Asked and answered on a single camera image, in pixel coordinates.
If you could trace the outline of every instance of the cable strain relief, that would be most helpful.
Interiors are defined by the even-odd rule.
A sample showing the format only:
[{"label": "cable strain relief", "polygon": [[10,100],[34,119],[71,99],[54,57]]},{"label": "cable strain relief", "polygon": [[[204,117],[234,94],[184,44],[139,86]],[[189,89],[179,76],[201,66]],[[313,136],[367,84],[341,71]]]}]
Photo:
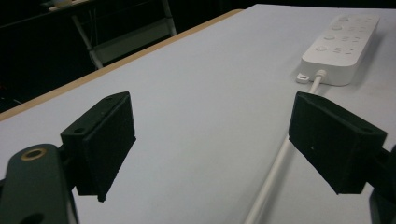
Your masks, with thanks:
[{"label": "cable strain relief", "polygon": [[325,70],[322,70],[322,69],[318,70],[315,73],[315,77],[321,77],[322,80],[326,77],[326,75],[327,75],[327,72]]}]

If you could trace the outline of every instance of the table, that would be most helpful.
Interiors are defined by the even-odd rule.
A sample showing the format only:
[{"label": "table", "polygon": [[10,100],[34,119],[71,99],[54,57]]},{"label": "table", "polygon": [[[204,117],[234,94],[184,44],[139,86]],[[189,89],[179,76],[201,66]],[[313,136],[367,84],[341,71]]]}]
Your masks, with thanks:
[{"label": "table", "polygon": [[[294,81],[301,56],[342,13],[381,21],[352,83],[320,86],[319,94],[388,132],[391,149],[394,10],[256,5],[2,114],[0,171],[25,147],[59,146],[59,133],[99,99],[129,91],[137,141],[105,203],[75,197],[80,222],[243,223],[288,129],[294,94],[309,89]],[[295,149],[281,177],[262,223],[370,223],[371,187],[337,196]]]}]

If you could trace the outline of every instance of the power strip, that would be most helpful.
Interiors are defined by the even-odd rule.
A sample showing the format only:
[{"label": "power strip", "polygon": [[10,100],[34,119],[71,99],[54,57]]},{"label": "power strip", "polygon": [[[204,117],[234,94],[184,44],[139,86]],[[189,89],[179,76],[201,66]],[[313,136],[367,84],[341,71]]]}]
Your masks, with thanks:
[{"label": "power strip", "polygon": [[327,76],[322,83],[345,86],[350,83],[378,25],[377,15],[339,15],[306,51],[296,81],[315,79],[319,70]]}]

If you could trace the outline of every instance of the brown edge trim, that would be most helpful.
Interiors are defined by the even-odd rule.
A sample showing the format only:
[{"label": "brown edge trim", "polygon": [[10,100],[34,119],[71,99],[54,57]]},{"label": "brown edge trim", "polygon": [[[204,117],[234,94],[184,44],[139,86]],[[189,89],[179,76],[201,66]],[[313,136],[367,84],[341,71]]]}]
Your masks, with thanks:
[{"label": "brown edge trim", "polygon": [[9,109],[8,111],[5,111],[5,112],[0,114],[0,121],[4,120],[4,119],[9,119],[9,118],[11,118],[11,117],[13,117],[13,116],[25,111],[25,110],[28,110],[28,109],[36,106],[36,105],[40,105],[40,104],[42,104],[44,102],[47,102],[48,100],[50,100],[52,98],[55,98],[55,97],[65,93],[65,92],[71,91],[71,90],[73,90],[76,87],[79,87],[79,86],[81,86],[81,85],[83,85],[83,84],[85,84],[87,82],[90,82],[90,81],[92,81],[92,80],[94,80],[94,79],[96,79],[98,77],[101,77],[102,75],[104,75],[106,73],[109,73],[109,72],[111,72],[111,71],[113,71],[113,70],[115,70],[115,69],[117,69],[117,68],[119,68],[119,67],[121,67],[121,66],[123,66],[123,65],[125,65],[127,63],[130,63],[130,62],[140,58],[140,57],[143,57],[146,54],[149,54],[149,53],[151,53],[151,52],[153,52],[153,51],[155,51],[157,49],[160,49],[160,48],[162,48],[162,47],[164,47],[164,46],[166,46],[168,44],[171,44],[171,43],[173,43],[175,41],[178,41],[179,39],[184,38],[184,37],[186,37],[188,35],[192,35],[192,34],[198,32],[198,31],[201,31],[201,30],[205,29],[206,27],[208,27],[210,25],[213,25],[216,22],[225,20],[225,19],[231,17],[232,15],[234,15],[234,14],[236,14],[238,12],[241,12],[241,11],[243,11],[243,9],[235,9],[235,10],[229,11],[229,12],[227,12],[227,13],[221,15],[221,16],[216,17],[213,20],[210,20],[210,21],[204,22],[204,23],[202,23],[200,25],[197,25],[197,26],[191,28],[190,30],[187,30],[187,31],[185,31],[183,33],[180,33],[178,35],[175,35],[175,36],[172,36],[172,37],[170,37],[168,39],[165,39],[164,41],[162,41],[162,42],[160,42],[158,44],[155,44],[155,45],[153,45],[151,47],[148,47],[146,49],[142,49],[139,52],[137,52],[137,53],[135,53],[135,54],[133,54],[131,56],[128,56],[128,57],[126,57],[124,59],[121,59],[121,60],[119,60],[119,61],[117,61],[117,62],[115,62],[115,63],[113,63],[111,65],[108,65],[108,66],[106,66],[106,67],[104,67],[104,68],[102,68],[100,70],[92,72],[92,73],[88,74],[85,77],[81,77],[81,78],[79,78],[77,80],[74,80],[74,81],[72,81],[72,82],[70,82],[70,83],[68,83],[68,84],[66,84],[66,85],[64,85],[64,86],[62,86],[62,87],[60,87],[58,89],[55,89],[53,91],[49,91],[49,92],[47,92],[47,93],[45,93],[45,94],[43,94],[41,96],[38,96],[35,99],[30,100],[30,101],[28,101],[28,102],[26,102],[26,103],[24,103],[22,105],[18,105],[16,107],[12,108],[12,109]]}]

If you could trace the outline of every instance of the white table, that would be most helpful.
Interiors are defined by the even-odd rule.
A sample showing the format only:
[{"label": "white table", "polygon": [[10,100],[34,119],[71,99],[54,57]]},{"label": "white table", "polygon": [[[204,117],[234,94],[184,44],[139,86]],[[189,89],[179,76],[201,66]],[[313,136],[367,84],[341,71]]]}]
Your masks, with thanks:
[{"label": "white table", "polygon": [[[319,87],[396,144],[396,13],[257,5],[0,122],[0,173],[17,151],[59,146],[101,98],[132,95],[137,141],[105,203],[75,193],[81,223],[243,223],[286,134],[301,56],[342,13],[381,17],[345,87]],[[368,196],[335,195],[297,151],[262,223],[370,223]]]}]

